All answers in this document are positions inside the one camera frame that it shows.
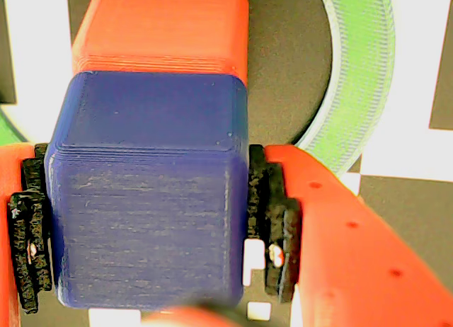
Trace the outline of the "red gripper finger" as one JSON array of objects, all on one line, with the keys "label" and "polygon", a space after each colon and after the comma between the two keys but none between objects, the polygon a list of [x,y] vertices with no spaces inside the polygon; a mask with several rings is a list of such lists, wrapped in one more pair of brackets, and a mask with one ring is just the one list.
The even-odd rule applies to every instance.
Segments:
[{"label": "red gripper finger", "polygon": [[38,312],[38,293],[52,289],[47,144],[1,148],[1,325],[19,326],[19,311]]},{"label": "red gripper finger", "polygon": [[248,237],[265,291],[299,297],[304,326],[451,326],[452,294],[321,162],[292,145],[249,148]]}]

